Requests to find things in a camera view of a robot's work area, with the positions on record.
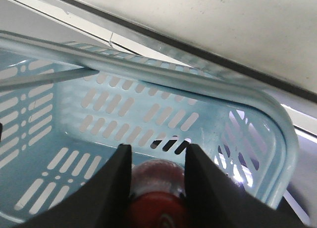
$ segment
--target light blue plastic basket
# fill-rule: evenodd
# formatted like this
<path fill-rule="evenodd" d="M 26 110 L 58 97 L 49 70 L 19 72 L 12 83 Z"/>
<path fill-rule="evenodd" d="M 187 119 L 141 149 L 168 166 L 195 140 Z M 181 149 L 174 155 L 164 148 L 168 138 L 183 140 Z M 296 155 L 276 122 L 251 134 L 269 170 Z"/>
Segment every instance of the light blue plastic basket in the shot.
<path fill-rule="evenodd" d="M 298 142 L 270 96 L 110 48 L 8 32 L 0 32 L 0 47 L 0 227 L 75 192 L 120 143 L 132 145 L 133 164 L 154 157 L 184 164 L 186 145 L 197 143 L 250 194 L 277 207 Z"/>

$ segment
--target basket bottom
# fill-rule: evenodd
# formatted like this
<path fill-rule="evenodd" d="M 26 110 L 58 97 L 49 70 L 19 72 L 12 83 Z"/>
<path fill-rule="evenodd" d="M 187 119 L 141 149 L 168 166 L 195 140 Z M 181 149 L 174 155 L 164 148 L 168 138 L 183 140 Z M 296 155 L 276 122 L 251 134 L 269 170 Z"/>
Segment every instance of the basket bottom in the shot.
<path fill-rule="evenodd" d="M 11 227 L 51 208 L 83 186 L 116 148 L 51 132 L 20 150 L 0 173 L 0 227 Z M 132 166 L 153 159 L 132 154 Z"/>

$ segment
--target basket handle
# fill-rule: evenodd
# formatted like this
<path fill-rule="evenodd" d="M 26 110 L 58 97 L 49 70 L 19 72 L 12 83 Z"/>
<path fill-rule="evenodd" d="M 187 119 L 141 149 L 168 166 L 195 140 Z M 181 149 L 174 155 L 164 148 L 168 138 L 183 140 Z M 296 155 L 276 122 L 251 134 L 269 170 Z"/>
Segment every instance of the basket handle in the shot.
<path fill-rule="evenodd" d="M 95 75 L 97 73 L 99 73 L 99 71 L 83 67 L 36 76 L 12 77 L 0 80 L 0 92 L 68 81 L 85 76 Z"/>

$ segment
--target gray surface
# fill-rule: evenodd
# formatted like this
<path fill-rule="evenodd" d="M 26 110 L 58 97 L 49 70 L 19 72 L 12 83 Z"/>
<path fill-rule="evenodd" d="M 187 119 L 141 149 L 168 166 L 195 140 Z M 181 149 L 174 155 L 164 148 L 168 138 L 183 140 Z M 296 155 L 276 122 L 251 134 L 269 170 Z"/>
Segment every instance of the gray surface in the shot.
<path fill-rule="evenodd" d="M 317 139 L 311 141 L 298 136 L 300 154 L 288 191 L 317 227 Z"/>
<path fill-rule="evenodd" d="M 96 40 L 6 0 L 0 0 L 0 13 L 1 30 L 54 42 L 78 41 L 104 46 Z"/>

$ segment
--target bottle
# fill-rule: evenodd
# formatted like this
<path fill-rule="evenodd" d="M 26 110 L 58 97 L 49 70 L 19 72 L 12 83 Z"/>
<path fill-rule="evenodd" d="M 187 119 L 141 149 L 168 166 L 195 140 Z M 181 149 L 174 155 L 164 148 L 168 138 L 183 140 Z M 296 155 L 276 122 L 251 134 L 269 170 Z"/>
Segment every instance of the bottle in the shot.
<path fill-rule="evenodd" d="M 185 196 L 181 166 L 160 159 L 135 166 L 124 227 L 191 228 Z"/>

